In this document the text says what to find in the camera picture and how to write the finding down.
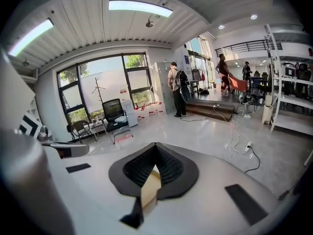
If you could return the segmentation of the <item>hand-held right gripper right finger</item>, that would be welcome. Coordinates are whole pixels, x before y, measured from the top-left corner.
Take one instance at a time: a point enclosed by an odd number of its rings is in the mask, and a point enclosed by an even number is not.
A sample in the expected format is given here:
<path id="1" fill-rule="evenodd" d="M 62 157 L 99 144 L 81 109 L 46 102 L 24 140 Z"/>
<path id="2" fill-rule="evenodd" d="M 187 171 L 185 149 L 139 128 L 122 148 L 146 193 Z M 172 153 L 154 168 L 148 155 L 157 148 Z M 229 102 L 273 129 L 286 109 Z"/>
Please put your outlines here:
<path id="1" fill-rule="evenodd" d="M 143 223 L 147 234 L 265 235 L 283 221 L 297 201 L 292 192 L 279 201 L 264 185 L 222 159 L 179 146 L 166 147 L 193 160 L 199 177 L 184 196 L 157 202 Z M 248 223 L 225 190 L 235 184 L 266 211 L 264 219 Z"/>

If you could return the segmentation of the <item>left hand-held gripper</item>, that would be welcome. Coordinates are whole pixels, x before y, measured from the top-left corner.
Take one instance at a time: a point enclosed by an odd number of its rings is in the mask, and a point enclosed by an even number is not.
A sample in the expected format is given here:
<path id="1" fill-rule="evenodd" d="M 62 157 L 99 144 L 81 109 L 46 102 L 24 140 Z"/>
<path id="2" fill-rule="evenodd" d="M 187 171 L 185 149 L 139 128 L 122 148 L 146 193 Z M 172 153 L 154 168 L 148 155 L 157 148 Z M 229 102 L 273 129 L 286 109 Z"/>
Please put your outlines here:
<path id="1" fill-rule="evenodd" d="M 54 142 L 55 139 L 49 129 L 30 114 L 23 116 L 19 130 L 25 135 L 43 142 L 43 146 L 50 146 L 56 149 L 61 159 L 82 157 L 89 153 L 87 144 Z"/>

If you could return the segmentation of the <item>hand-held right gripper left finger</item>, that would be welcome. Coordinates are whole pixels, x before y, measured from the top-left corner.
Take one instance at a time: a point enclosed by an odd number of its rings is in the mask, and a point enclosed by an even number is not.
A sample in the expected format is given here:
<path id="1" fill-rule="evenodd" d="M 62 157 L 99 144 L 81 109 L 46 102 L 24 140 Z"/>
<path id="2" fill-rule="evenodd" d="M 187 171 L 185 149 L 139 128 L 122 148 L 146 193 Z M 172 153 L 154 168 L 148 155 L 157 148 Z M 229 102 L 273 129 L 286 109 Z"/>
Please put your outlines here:
<path id="1" fill-rule="evenodd" d="M 151 235 L 120 219 L 132 212 L 135 198 L 120 194 L 109 179 L 111 165 L 139 149 L 132 144 L 106 154 L 61 159 L 57 150 L 45 147 L 48 168 L 76 235 Z"/>

